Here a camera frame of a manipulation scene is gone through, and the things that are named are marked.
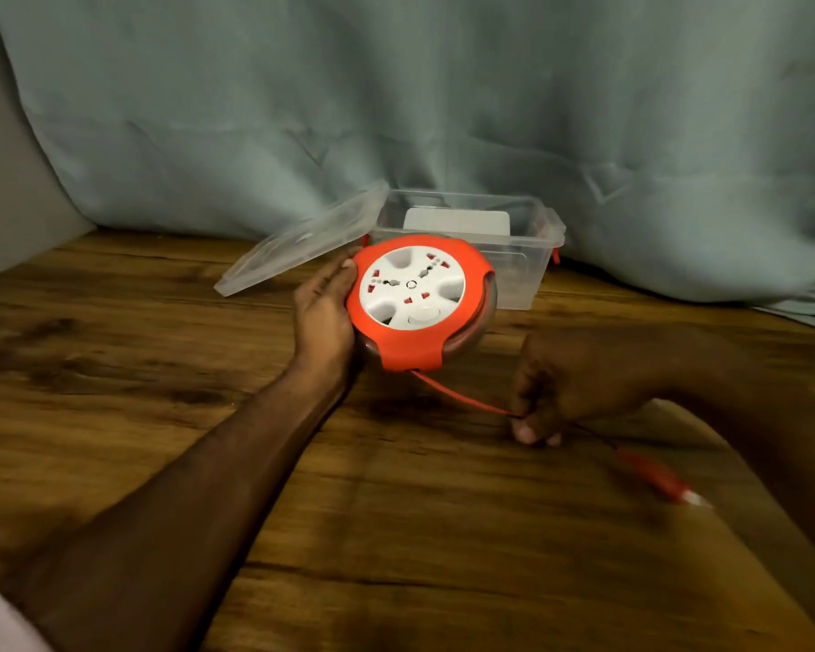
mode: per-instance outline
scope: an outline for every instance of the hand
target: hand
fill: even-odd
[[[332,388],[343,388],[355,333],[344,301],[356,281],[353,256],[358,247],[340,252],[296,288],[293,367]]]
[[[558,446],[570,422],[624,414],[665,397],[730,351],[724,340],[674,326],[532,332],[513,382],[511,410],[526,417],[513,422],[513,436]]]

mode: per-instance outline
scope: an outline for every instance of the clear plastic container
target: clear plastic container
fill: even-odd
[[[430,217],[430,210],[443,219],[433,229],[425,224],[411,224],[411,219],[417,218],[417,208],[424,209],[420,216],[424,221]],[[466,223],[471,212],[475,212],[478,222],[482,223]],[[510,235],[474,232],[485,230],[483,227],[489,226],[487,222],[500,228],[495,224],[498,220],[484,215],[487,212],[507,214]],[[372,242],[381,242],[423,231],[461,238],[477,247],[495,269],[498,307],[516,310],[531,308],[553,249],[565,242],[565,225],[561,219],[532,196],[464,195],[409,189],[389,193],[370,234]]]
[[[365,234],[381,242],[413,233],[473,244],[495,269],[498,307],[518,310],[531,308],[550,255],[565,241],[565,225],[532,196],[392,190],[377,182],[261,241],[215,288],[233,295]]]

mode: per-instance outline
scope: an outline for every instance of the extension cord reel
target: extension cord reel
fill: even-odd
[[[473,347],[495,313],[495,272],[465,240],[406,235],[366,247],[347,300],[362,348],[384,370],[439,369]]]

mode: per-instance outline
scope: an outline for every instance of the fabric backdrop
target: fabric backdrop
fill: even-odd
[[[98,224],[530,193],[626,283],[815,324],[815,0],[0,0],[0,31]]]

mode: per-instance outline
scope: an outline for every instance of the wood grain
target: wood grain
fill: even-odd
[[[212,286],[247,248],[98,231],[0,275],[0,572],[280,371],[291,292],[314,266],[223,299]],[[529,328],[636,321],[713,328],[815,387],[815,329],[566,268],[531,311],[498,312],[441,380],[503,403]],[[716,510],[658,503],[591,439],[524,449],[494,415],[366,372],[203,648],[815,650],[777,582],[815,619],[815,552],[739,458],[664,404],[597,428],[673,464]]]

